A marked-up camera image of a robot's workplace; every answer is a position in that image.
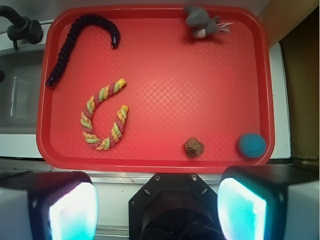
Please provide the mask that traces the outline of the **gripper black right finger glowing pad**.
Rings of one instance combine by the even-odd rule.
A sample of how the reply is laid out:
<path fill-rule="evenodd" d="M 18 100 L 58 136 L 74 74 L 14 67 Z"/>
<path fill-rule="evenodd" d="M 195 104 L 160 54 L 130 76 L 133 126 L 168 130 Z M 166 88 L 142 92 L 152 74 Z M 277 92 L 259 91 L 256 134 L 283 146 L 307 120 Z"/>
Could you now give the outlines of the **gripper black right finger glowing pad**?
<path fill-rule="evenodd" d="M 319 167 L 228 167 L 218 188 L 217 212 L 228 240 L 318 240 Z"/>

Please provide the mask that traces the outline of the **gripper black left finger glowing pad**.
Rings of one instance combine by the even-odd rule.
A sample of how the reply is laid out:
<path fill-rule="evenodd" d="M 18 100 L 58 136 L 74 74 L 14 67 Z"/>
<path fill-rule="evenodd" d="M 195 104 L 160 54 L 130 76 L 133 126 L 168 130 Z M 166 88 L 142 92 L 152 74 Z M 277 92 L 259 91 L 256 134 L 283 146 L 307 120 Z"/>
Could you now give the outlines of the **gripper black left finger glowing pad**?
<path fill-rule="evenodd" d="M 89 175 L 71 172 L 2 172 L 2 240 L 92 240 L 98 192 Z"/>

